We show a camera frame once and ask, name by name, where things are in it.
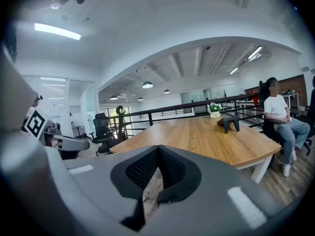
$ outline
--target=white sneaker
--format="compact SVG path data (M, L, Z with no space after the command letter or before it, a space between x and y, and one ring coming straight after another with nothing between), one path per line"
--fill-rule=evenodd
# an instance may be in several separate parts
M291 166L289 164L286 164L286 163L282 164L282 175L284 177L289 176L290 168L291 168Z
M295 162L297 159L296 159L296 154L295 154L295 150L293 149L292 150L292 161Z

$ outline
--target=wooden floor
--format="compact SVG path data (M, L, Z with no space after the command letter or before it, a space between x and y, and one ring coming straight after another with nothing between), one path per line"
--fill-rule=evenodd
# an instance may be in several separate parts
M96 156L95 152L100 145L95 145L90 142L90 148L80 152L80 158ZM313 138L311 146L311 154L306 155L306 148L301 151L296 151L297 161L291 164L290 176L285 178L282 176L283 155L277 153L273 162L272 168L267 169L260 185L267 189L271 194L279 199L285 206L290 204L296 198L301 197L307 191L308 186L314 178L315 174L315 139ZM242 170L244 174L251 177L254 167ZM146 219L157 209L156 197L163 190L162 176L157 169L150 183L144 191L144 210Z

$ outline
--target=man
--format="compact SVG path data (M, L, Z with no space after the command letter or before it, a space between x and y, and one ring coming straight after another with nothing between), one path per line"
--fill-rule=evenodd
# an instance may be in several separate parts
M281 124L274 124L274 129L283 139L284 162L282 174L289 176L291 160L296 161L294 146L301 148L310 131L310 126L302 121L290 117L290 109L284 98L279 95L279 84L276 78L272 77L266 81L270 96L264 102L264 113L268 120L278 121Z

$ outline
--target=ceiling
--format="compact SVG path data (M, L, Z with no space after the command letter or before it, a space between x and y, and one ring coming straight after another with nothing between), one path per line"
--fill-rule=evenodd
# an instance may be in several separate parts
M243 60L247 60L259 45L254 43L218 43L181 51L162 59L158 59L146 66L121 77L99 93L101 103L112 103L111 95L127 95L128 102L136 102L138 97L144 97L147 89L142 88L145 81L150 81L155 87L165 82L186 77L198 80L199 76L209 74L221 77L229 76ZM259 52L262 56L251 62L259 62L270 58L271 47L263 46Z
M18 58L64 59L100 67L103 56L110 53L112 46L136 22L171 6L209 2L266 14L288 28L294 26L298 16L287 0L85 0L83 4L70 0L58 10L20 11ZM36 32L33 30L34 22L77 32L82 37L80 41L74 41Z
M111 57L113 46L121 45L129 29L163 10L175 6L220 3L248 12L268 16L293 30L299 21L294 6L287 0L85 0L77 4L70 0L58 10L29 11L22 9L17 26L18 59L58 59L101 69L104 60ZM33 23L44 23L82 35L79 41L33 30ZM173 53L155 60L145 67L119 78L102 90L99 100L108 101L111 94L126 94L128 101L141 96L144 81L154 85L179 78L194 78L216 74L227 76L259 43L216 43L209 50L200 46ZM271 47L264 46L268 53Z

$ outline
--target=white table leg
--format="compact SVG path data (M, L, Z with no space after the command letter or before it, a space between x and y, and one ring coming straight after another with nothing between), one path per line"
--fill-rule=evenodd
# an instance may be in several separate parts
M257 164L255 167L255 170L252 174L252 180L254 180L256 183L259 183L260 180L262 179L262 177L264 176L268 165L270 163L270 160L272 158L272 155L267 157L263 162L261 162L260 164Z
M299 109L299 106L300 106L300 104L299 104L299 93L296 93L295 97L296 97L296 100L297 100L297 109Z
M244 112L244 109L243 109L243 110L241 110L241 118L243 118L243 112Z

